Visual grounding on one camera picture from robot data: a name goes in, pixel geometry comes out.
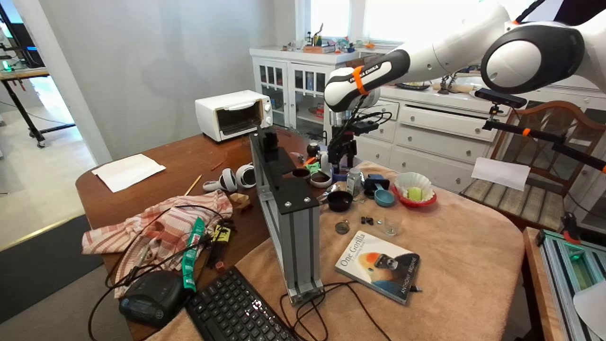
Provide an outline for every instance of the black rug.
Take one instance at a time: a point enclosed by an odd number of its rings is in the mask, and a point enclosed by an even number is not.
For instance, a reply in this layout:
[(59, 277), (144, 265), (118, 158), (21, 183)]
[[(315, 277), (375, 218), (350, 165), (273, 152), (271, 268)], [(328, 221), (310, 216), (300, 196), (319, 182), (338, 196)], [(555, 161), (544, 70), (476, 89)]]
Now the black rug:
[(74, 218), (0, 252), (0, 323), (96, 269), (100, 255), (82, 255), (86, 216)]

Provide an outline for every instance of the red striped towel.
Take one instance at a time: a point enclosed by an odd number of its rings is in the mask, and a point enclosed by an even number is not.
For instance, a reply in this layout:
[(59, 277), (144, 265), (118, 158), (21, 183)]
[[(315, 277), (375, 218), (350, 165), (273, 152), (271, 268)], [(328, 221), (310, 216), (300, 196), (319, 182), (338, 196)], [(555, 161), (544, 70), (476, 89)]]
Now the red striped towel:
[[(144, 265), (157, 264), (186, 247), (194, 221), (204, 220), (205, 233), (212, 233), (219, 217), (203, 208), (175, 208), (180, 205), (201, 205), (214, 209), (224, 218), (231, 217), (233, 208), (221, 190), (198, 196), (179, 196), (167, 199), (147, 208), (142, 213), (124, 222), (86, 232), (82, 236), (83, 254), (109, 254), (122, 252), (136, 235), (160, 213), (168, 212), (148, 226), (128, 249), (118, 266), (115, 281), (126, 276), (137, 264), (141, 252), (150, 245)], [(162, 265), (163, 269), (181, 269), (181, 256)], [(116, 289), (115, 297), (123, 295), (128, 288)]]

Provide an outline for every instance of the camera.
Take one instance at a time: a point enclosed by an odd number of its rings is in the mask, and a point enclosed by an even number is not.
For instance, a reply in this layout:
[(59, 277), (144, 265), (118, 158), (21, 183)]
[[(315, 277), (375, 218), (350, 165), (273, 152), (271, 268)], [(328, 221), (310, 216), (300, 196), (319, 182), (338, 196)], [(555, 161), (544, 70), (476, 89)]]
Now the camera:
[(496, 92), (485, 87), (476, 90), (476, 97), (482, 98), (483, 100), (491, 101), (495, 104), (503, 104), (504, 106), (520, 109), (526, 105), (527, 100), (522, 97), (506, 95), (504, 93)]

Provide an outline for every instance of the book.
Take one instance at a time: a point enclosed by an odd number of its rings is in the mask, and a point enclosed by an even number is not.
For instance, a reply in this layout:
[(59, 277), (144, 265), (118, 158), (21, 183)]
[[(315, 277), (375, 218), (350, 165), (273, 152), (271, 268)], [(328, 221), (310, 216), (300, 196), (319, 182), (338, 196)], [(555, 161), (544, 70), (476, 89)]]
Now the book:
[(405, 304), (421, 258), (364, 231), (358, 231), (335, 269), (347, 277)]

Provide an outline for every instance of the keyboard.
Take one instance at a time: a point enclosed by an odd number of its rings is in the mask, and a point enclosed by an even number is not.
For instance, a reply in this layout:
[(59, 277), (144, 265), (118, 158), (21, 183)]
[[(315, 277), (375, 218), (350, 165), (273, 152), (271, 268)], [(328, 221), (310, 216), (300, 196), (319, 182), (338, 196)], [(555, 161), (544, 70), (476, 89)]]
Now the keyboard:
[(186, 304), (205, 341), (295, 341), (244, 276), (232, 267)]

